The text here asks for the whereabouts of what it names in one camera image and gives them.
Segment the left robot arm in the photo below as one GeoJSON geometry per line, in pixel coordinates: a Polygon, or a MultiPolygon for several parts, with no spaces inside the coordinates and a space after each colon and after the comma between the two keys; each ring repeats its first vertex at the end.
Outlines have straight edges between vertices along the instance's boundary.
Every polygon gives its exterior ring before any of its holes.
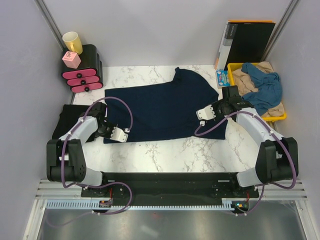
{"type": "Polygon", "coordinates": [[[91,185],[95,194],[104,197],[110,185],[100,171],[87,167],[83,145],[110,129],[105,118],[107,105],[96,103],[82,121],[87,109],[88,105],[63,106],[52,139],[46,144],[46,176],[51,182],[64,179],[66,184],[91,185]]]}

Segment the navy blue t shirt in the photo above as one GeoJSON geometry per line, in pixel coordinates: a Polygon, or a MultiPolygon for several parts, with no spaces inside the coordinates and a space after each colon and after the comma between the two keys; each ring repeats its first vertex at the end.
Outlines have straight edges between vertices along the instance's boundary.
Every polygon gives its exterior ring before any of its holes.
{"type": "Polygon", "coordinates": [[[124,129],[127,142],[188,138],[199,126],[196,111],[218,100],[219,93],[200,74],[177,67],[166,83],[106,89],[107,119],[124,129]]]}

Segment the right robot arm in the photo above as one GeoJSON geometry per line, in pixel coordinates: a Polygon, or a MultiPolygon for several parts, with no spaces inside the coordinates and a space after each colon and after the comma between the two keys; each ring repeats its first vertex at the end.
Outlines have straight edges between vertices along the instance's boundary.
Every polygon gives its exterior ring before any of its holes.
{"type": "Polygon", "coordinates": [[[215,120],[231,118],[252,137],[259,150],[255,166],[238,172],[229,184],[235,197],[242,196],[247,187],[273,184],[290,190],[299,174],[298,143],[293,137],[284,137],[273,130],[251,103],[239,94],[236,85],[222,88],[222,99],[212,104],[215,120]]]}

